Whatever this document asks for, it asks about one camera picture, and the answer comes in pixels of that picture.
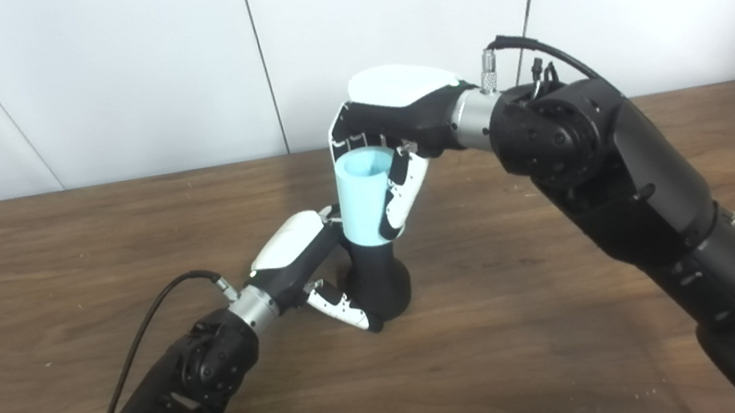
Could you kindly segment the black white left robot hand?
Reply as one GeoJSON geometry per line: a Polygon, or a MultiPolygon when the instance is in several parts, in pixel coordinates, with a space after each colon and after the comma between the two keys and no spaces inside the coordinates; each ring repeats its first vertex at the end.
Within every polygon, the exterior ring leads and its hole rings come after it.
{"type": "Polygon", "coordinates": [[[295,213],[287,218],[255,257],[248,286],[269,297],[276,317],[308,304],[325,316],[373,334],[383,321],[336,285],[313,274],[344,238],[340,207],[295,213]]]}

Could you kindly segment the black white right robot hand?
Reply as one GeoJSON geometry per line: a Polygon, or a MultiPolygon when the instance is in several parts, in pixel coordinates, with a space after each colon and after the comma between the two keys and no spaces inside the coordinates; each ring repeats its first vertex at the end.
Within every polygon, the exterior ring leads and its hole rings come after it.
{"type": "Polygon", "coordinates": [[[375,232],[390,242],[404,231],[432,158],[461,147],[452,114],[462,93],[476,85],[451,71],[397,63],[367,68],[348,84],[348,100],[327,133],[329,153],[335,163],[359,148],[387,150],[375,232]]]}

